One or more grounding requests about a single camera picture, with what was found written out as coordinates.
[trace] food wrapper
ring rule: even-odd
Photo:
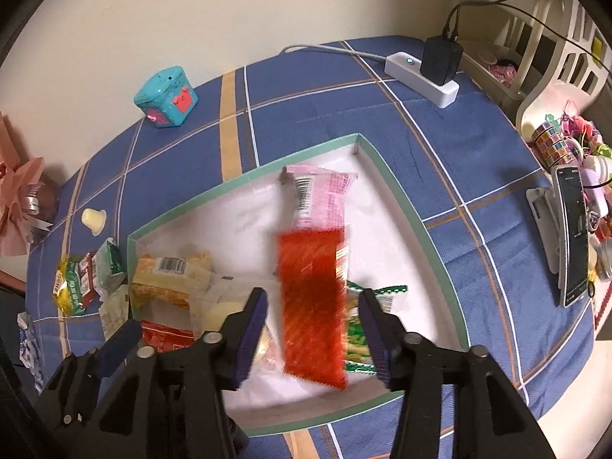
[[[299,230],[344,229],[344,200],[357,174],[294,164],[285,167],[298,190],[293,227]]]
[[[64,257],[57,267],[53,285],[53,302],[65,316],[85,314],[81,298],[78,261],[74,257]]]
[[[90,285],[99,294],[102,302],[123,283],[125,267],[121,262],[119,247],[115,245],[112,238],[107,238],[92,257],[91,273],[92,283]]]
[[[189,259],[179,257],[139,258],[132,280],[132,302],[140,307],[161,299],[189,309],[192,296],[202,296],[210,284],[210,252]]]
[[[255,287],[263,288],[270,297],[279,290],[280,285],[274,278],[212,273],[206,294],[197,298],[192,297],[189,304],[195,339],[201,337],[205,331],[219,331],[228,315],[244,309]],[[272,316],[269,313],[253,358],[253,363],[261,369],[276,369],[281,359],[280,348],[273,335],[276,330],[271,324]]]
[[[292,231],[279,238],[285,322],[285,373],[347,387],[347,284],[337,254],[343,231]]]
[[[347,355],[345,357],[345,370],[355,373],[375,374],[376,367],[372,362],[365,334],[359,319],[359,294],[363,288],[355,283],[348,282],[347,295]],[[393,300],[408,291],[406,285],[390,286],[374,290],[374,295],[384,312],[391,312]]]
[[[151,321],[142,321],[140,325],[146,345],[151,345],[157,352],[184,349],[194,342],[191,331],[177,330]]]
[[[114,293],[106,297],[100,305],[100,322],[104,340],[110,339],[130,316],[130,292],[127,285],[121,285]]]
[[[26,312],[17,314],[19,327],[19,360],[34,377],[34,388],[40,394],[45,387],[42,377],[41,351],[34,331],[32,318]]]
[[[96,290],[96,286],[99,288],[99,285],[95,263],[94,254],[91,252],[85,254],[85,257],[79,262],[81,296],[84,308],[87,308],[92,300],[100,298],[100,293]]]

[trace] teal toy box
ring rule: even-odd
[[[136,107],[158,128],[180,126],[198,102],[183,67],[158,72],[134,96]]]

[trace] power adapter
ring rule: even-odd
[[[428,38],[423,50],[420,72],[424,78],[439,86],[455,79],[463,46],[444,36]]]
[[[443,109],[453,103],[459,85],[455,81],[448,81],[443,85],[434,84],[423,76],[422,70],[421,61],[406,52],[397,52],[388,56],[384,64],[385,73],[422,94],[439,108]]]

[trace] yellow package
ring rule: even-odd
[[[204,294],[209,285],[208,251],[189,259],[143,255],[132,280],[132,302],[140,307],[151,299],[161,299],[189,309],[189,297]]]
[[[78,260],[64,256],[55,272],[53,302],[65,316],[85,314],[78,275]]]

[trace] power strip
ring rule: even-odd
[[[457,98],[459,85],[455,81],[449,81],[438,86],[420,73],[421,61],[406,52],[397,52],[387,57],[384,71],[392,78],[403,82],[406,86],[417,93],[422,94],[433,104],[441,109],[448,107]]]

